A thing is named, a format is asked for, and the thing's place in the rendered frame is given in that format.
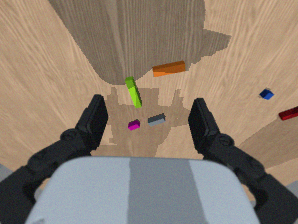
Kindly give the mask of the magenta rectangular block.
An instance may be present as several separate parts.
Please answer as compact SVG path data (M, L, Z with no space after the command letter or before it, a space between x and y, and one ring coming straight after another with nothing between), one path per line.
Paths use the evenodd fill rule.
M128 128L130 130L134 130L134 129L137 129L140 127L140 122L138 120L134 121L134 122L131 122L128 124Z

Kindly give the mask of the grey rectangular block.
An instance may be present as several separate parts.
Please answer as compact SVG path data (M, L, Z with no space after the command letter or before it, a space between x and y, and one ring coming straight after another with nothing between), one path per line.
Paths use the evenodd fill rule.
M165 117L164 117L163 114L148 119L148 124L149 124L150 127L154 126L154 125L157 125L157 124L160 124L160 123L164 123L164 122L166 122L166 121L165 121Z

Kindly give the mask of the orange rod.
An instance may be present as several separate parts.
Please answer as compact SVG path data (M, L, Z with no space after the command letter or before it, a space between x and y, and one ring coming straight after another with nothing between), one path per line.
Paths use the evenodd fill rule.
M174 74L174 73L179 73L184 71L185 71L184 61L178 61L178 62L163 64L163 65L153 66L154 77Z

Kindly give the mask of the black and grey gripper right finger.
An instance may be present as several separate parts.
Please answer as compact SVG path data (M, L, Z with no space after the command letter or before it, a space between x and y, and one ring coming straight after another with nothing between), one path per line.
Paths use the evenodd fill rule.
M260 224L294 224L298 219L298 198L257 159L234 146L234 140L221 133L204 98L194 99L188 123L195 150L203 160L227 166L255 197L253 208Z

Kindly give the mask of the small blue block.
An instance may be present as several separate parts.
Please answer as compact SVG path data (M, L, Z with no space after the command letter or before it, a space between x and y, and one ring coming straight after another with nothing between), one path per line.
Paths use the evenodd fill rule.
M271 91L266 90L266 89L264 89L259 95L263 99L267 99L267 100L269 100L272 96L274 96L274 94Z

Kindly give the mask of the lime green rod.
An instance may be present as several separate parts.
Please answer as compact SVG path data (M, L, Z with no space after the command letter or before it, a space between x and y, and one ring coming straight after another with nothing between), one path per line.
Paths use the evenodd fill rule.
M140 99L140 96L139 96L133 76L126 77L125 82L126 82L128 90L129 90L129 93L131 95L131 98L133 100L135 108L142 107L142 102L141 102L141 99Z

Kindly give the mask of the red rod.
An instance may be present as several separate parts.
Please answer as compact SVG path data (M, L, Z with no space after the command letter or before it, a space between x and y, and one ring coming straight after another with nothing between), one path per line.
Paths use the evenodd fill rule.
M293 117L297 117L297 116L298 116L298 107L279 113L279 117L282 119L282 121Z

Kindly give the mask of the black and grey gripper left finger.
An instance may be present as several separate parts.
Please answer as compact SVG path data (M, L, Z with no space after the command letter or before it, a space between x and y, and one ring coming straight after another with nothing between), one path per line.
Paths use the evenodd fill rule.
M0 182L0 223L25 224L43 181L64 162L91 156L100 145L107 121L104 97L94 94L75 128L65 130L59 141L33 154L25 166Z

